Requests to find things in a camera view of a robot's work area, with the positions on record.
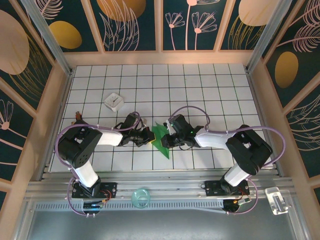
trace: gold circle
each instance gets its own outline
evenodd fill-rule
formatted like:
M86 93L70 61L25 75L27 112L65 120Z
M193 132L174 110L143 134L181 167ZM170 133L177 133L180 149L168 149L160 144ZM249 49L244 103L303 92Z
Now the gold circle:
M105 15L107 15L109 18L115 21L120 21L120 22L124 21L124 16L125 16L125 7L123 5L123 2L128 8L128 10L132 9L136 18L140 17L146 9L146 0L96 0L96 1L100 9ZM119 13L117 14L116 9L120 9L123 17L121 17Z
M248 26L266 25L280 0L241 0L239 18Z
M298 73L299 62L296 55L285 51L275 64L275 82L282 89L289 87Z
M10 14L0 10L0 69L22 73L29 61L29 41L24 28Z
M57 43L66 49L76 49L82 44L80 32L66 21L55 21L49 26Z

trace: white grid mat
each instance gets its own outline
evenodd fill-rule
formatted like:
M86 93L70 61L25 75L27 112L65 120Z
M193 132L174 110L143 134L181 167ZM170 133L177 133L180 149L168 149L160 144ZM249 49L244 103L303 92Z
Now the white grid mat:
M103 104L111 93L124 99L125 105L118 112ZM77 111L88 124L105 127L114 127L137 111L151 127L155 122L164 123L186 105L205 110L212 130L260 125L242 64L97 65L76 68L61 129L75 121ZM206 123L204 114L196 109L183 109L180 113L193 127ZM262 131L257 133L265 138ZM97 146L90 161L97 172L219 169L234 165L232 155L224 149L174 148L167 159L151 144L136 147L132 143L126 147ZM49 171L68 170L53 154Z

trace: gray floor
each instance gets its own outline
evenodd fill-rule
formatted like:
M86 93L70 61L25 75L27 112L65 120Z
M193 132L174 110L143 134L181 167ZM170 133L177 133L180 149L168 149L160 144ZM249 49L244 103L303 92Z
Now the gray floor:
M245 215L198 210L34 213L28 240L292 240L288 214L273 215L266 199Z

